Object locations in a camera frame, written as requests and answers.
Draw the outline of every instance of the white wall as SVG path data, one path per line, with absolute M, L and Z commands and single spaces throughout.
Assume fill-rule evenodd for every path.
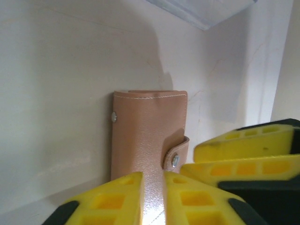
M 300 1 L 294 1 L 272 120 L 300 120 Z
M 144 0 L 2 0 L 0 224 L 41 224 L 108 181 L 114 90 L 187 90 L 189 161 L 270 120 L 292 3 L 201 31 Z

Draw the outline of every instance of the tan leather wallet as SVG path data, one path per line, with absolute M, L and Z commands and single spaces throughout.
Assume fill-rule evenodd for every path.
M 187 159 L 187 99 L 186 91 L 114 93 L 111 178 L 144 173 L 146 224 L 164 211 L 163 170 L 178 172 Z

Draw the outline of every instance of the white stitching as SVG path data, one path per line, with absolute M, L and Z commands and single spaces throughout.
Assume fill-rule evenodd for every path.
M 167 95 L 167 96 L 158 96 L 158 97 L 124 97 L 124 96 L 115 95 L 115 97 L 118 97 L 118 98 L 142 99 L 142 100 L 153 99 L 153 98 L 169 98 L 169 97 L 176 97 L 176 96 L 187 96 L 187 95 L 180 94 L 180 95 Z

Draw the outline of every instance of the wallet snap button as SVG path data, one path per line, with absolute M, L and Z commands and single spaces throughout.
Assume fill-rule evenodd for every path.
M 117 114 L 116 112 L 112 112 L 112 122 L 115 123 L 117 121 Z
M 172 159 L 172 166 L 176 167 L 179 163 L 179 160 L 180 160 L 180 157 L 179 157 L 179 155 L 176 154 Z

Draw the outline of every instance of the wallet strap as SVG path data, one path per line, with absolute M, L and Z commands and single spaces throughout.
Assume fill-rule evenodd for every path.
M 163 170 L 179 172 L 181 166 L 185 164 L 188 153 L 189 138 L 184 136 L 184 141 L 169 151 L 167 151 L 164 161 Z

